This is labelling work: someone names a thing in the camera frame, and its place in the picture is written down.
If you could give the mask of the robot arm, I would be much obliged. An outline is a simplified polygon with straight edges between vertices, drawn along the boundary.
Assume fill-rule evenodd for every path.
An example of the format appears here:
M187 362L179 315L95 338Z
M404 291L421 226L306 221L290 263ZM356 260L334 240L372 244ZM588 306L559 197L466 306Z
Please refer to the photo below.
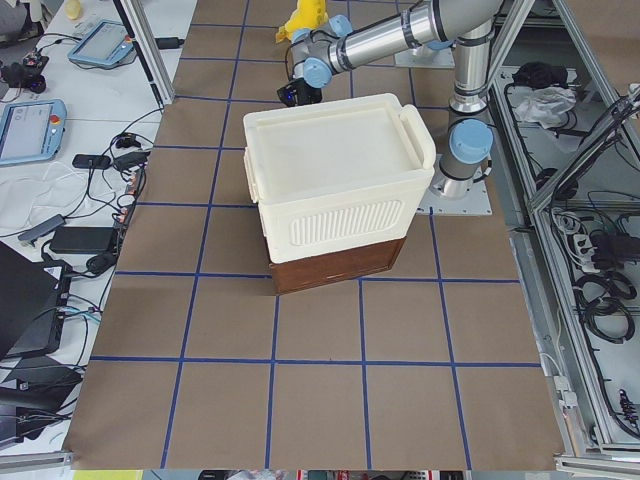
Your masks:
M285 58L291 69L277 95L289 106L322 99L340 73L405 50L453 44L454 82L449 100L447 146L438 158L423 214L488 216L486 181L492 170L494 134L488 125L488 87L498 1L419 1L361 29L337 15L318 27L295 29Z

